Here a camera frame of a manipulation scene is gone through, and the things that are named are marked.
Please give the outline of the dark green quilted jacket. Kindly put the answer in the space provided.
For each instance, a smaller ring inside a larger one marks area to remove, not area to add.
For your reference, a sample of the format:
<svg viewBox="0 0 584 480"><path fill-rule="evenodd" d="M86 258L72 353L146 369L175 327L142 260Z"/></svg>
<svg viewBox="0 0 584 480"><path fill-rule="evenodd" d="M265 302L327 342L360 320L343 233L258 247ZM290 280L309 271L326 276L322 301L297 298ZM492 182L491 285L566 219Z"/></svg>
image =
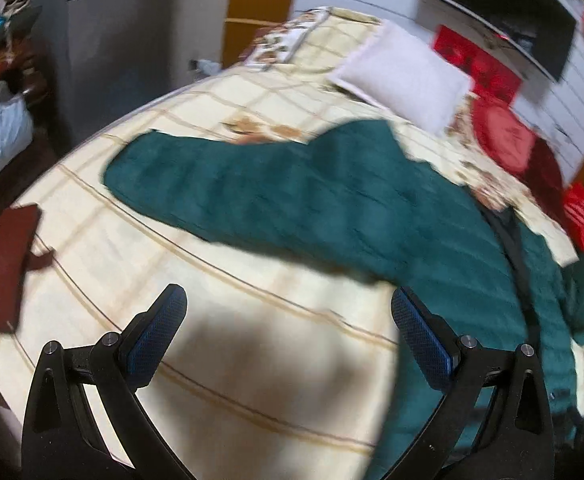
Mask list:
<svg viewBox="0 0 584 480"><path fill-rule="evenodd" d="M555 443L584 431L572 353L584 344L584 255L558 264L512 208L492 211L409 159L387 122L346 122L307 143L150 131L115 155L103 182L139 214L207 242L406 286L488 348L528 342Z"/></svg>

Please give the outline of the dark red velvet cushion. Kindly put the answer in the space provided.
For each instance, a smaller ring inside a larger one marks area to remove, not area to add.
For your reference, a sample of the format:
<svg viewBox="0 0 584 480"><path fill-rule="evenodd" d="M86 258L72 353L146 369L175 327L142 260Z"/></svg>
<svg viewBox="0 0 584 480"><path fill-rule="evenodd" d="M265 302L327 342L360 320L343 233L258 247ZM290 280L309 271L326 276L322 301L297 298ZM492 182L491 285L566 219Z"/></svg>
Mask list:
<svg viewBox="0 0 584 480"><path fill-rule="evenodd" d="M563 177L560 166L546 140L537 138L528 165L520 180L529 188L541 210L561 226L565 223Z"/></svg>

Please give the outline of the red heart-shaped cushion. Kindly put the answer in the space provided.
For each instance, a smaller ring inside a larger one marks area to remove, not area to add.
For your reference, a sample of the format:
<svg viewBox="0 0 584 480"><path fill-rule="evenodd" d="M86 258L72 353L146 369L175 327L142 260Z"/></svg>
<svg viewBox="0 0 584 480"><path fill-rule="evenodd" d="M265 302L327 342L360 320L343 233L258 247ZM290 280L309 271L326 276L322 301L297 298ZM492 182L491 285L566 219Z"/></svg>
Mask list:
<svg viewBox="0 0 584 480"><path fill-rule="evenodd" d="M509 174L523 174L537 142L536 133L517 118L508 104L491 96L480 96L473 102L470 118L482 150Z"/></svg>

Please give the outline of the white plastic bag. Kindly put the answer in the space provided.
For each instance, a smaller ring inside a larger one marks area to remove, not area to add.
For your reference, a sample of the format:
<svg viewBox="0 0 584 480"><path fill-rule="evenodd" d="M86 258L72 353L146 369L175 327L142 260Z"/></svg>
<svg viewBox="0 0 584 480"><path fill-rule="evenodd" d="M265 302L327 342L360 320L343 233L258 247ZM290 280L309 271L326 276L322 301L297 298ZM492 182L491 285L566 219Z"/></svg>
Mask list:
<svg viewBox="0 0 584 480"><path fill-rule="evenodd" d="M22 94L0 80L0 172L33 141L34 124Z"/></svg>

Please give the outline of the white square pillow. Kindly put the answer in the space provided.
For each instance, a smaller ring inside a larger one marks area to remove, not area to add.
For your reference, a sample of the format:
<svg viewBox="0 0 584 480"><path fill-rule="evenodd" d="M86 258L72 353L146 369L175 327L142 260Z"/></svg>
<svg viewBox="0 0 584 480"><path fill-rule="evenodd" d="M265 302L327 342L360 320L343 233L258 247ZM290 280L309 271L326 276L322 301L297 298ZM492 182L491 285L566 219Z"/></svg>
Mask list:
<svg viewBox="0 0 584 480"><path fill-rule="evenodd" d="M382 22L328 80L434 136L444 134L473 88L463 70L391 21Z"/></svg>

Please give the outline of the red banner with characters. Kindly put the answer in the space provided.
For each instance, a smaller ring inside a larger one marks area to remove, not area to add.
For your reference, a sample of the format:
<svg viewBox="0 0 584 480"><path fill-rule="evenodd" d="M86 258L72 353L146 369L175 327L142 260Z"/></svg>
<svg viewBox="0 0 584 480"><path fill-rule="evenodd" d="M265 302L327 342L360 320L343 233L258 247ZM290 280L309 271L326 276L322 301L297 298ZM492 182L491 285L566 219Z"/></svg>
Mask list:
<svg viewBox="0 0 584 480"><path fill-rule="evenodd" d="M433 49L473 80L472 91L511 104L522 78L497 58L447 26L440 25Z"/></svg>

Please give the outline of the grey wardrobe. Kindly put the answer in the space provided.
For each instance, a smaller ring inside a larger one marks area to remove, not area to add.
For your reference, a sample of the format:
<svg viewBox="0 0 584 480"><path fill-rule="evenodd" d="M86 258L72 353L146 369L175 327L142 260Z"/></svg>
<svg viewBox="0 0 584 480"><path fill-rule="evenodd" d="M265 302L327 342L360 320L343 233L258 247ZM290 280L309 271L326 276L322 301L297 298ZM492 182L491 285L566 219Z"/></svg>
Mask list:
<svg viewBox="0 0 584 480"><path fill-rule="evenodd" d="M228 0L35 0L33 39L51 86L52 140L74 148L221 59Z"/></svg>

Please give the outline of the wall-mounted black television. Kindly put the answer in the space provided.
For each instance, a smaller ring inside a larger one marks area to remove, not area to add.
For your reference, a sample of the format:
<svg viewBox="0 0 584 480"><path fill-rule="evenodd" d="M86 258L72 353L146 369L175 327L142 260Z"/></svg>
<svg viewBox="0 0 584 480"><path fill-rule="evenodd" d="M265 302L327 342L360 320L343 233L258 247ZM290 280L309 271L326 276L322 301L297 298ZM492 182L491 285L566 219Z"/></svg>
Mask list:
<svg viewBox="0 0 584 480"><path fill-rule="evenodd" d="M558 0L441 0L485 24L559 81L572 48L576 20Z"/></svg>

